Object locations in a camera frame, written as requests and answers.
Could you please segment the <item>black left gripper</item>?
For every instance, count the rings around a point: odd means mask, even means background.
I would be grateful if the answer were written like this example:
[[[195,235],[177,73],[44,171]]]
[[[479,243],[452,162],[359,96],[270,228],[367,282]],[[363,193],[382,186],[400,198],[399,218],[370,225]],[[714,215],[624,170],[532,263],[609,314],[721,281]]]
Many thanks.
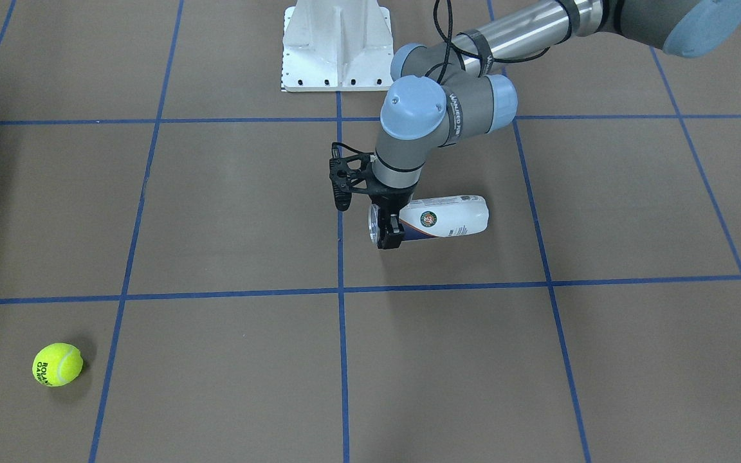
[[[379,181],[371,181],[368,186],[370,201],[376,205],[376,225],[379,231],[377,248],[398,249],[404,239],[404,229],[399,214],[388,210],[405,208],[412,201],[417,183],[406,188],[393,188]]]

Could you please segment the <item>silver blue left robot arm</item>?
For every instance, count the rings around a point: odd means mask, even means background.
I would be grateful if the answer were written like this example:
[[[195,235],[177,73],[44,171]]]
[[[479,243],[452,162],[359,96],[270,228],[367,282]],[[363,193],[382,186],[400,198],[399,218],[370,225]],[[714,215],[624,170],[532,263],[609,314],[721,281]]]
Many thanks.
[[[541,57],[572,36],[616,34],[667,55],[697,58],[741,24],[741,1],[538,1],[427,47],[409,44],[391,62],[370,170],[378,248],[406,237],[402,210],[434,149],[512,123],[518,96],[501,67]]]

